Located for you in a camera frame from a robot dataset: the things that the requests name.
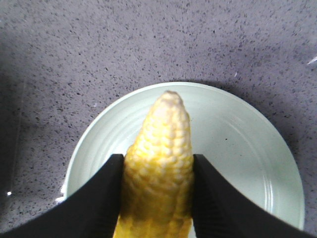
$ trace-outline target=gray granite countertop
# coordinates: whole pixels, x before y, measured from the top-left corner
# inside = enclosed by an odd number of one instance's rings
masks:
[[[278,129],[317,235],[316,55],[313,0],[0,0],[0,231],[56,205],[78,139],[110,103],[192,81]]]

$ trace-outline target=white plate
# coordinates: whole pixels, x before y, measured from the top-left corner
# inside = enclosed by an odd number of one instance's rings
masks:
[[[107,107],[75,148],[65,179],[66,197],[91,178],[111,154],[126,153],[150,106],[166,90],[176,91],[183,98],[191,117],[193,153],[204,154],[256,204],[303,229],[303,187],[281,135],[245,101],[197,83],[152,85]]]

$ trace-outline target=yellow corn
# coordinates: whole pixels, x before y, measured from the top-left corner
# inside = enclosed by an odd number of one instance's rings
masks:
[[[114,238],[188,237],[193,182],[189,115],[166,91],[125,156]]]

